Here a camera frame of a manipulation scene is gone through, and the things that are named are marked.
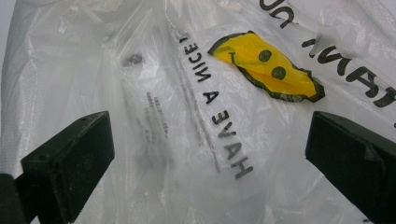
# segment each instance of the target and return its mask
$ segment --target yellow smiley face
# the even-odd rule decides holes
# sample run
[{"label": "yellow smiley face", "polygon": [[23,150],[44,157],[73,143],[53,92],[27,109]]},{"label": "yellow smiley face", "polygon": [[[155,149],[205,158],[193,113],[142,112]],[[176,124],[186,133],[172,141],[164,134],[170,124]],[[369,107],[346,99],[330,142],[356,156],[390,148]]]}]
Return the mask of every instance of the yellow smiley face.
[{"label": "yellow smiley face", "polygon": [[323,86],[311,77],[310,71],[297,68],[278,49],[251,31],[223,37],[208,53],[236,65],[251,83],[273,98],[316,102],[325,96]]}]

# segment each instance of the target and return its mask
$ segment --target black object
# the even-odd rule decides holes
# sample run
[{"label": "black object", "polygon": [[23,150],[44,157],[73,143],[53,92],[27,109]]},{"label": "black object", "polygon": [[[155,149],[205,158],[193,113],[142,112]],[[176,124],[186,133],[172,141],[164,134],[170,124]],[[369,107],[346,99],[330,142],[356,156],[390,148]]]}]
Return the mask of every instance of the black object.
[{"label": "black object", "polygon": [[21,160],[15,183],[0,175],[0,223],[75,221],[113,159],[108,112],[76,120]]},{"label": "black object", "polygon": [[359,124],[315,112],[306,158],[374,223],[396,223],[396,144]]}]

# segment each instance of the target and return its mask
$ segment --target crumpled plastic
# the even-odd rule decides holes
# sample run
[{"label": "crumpled plastic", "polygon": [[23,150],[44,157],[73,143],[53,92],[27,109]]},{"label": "crumpled plastic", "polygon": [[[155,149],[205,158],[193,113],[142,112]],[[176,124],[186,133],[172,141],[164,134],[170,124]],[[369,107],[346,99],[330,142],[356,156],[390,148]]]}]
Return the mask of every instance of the crumpled plastic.
[{"label": "crumpled plastic", "polygon": [[[19,0],[0,171],[18,176],[30,151],[108,110],[116,158],[77,223],[362,223],[304,149],[315,110],[396,141],[394,19],[378,1],[310,4]],[[271,98],[207,54],[250,30],[312,71],[326,96]]]}]

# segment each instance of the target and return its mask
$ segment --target white plastic bag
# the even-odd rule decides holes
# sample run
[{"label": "white plastic bag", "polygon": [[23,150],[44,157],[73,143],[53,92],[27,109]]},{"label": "white plastic bag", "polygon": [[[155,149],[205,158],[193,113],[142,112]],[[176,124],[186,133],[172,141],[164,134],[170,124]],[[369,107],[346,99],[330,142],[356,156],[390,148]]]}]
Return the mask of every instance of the white plastic bag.
[{"label": "white plastic bag", "polygon": [[[20,159],[68,123],[108,110],[116,159],[77,223],[361,223],[304,149],[315,110],[396,140],[396,48],[384,31],[393,21],[378,24],[384,14],[368,10],[384,10],[376,1],[310,4],[18,1],[2,77],[1,171],[19,175]],[[248,31],[311,70],[326,97],[271,98],[207,54]]]}]

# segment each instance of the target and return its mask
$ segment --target smiley face eye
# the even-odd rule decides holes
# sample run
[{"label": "smiley face eye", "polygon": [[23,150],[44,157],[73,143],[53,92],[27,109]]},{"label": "smiley face eye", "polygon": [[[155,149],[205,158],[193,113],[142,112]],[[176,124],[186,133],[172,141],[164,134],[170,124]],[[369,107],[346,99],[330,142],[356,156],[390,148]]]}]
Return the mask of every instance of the smiley face eye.
[{"label": "smiley face eye", "polygon": [[283,67],[276,67],[274,68],[274,70],[271,73],[271,76],[274,78],[277,78],[279,80],[283,80],[283,78],[285,78],[286,76],[286,70]]},{"label": "smiley face eye", "polygon": [[268,62],[268,60],[270,60],[272,55],[272,52],[268,49],[263,50],[262,52],[260,52],[259,54],[259,60],[262,63],[266,63]]}]

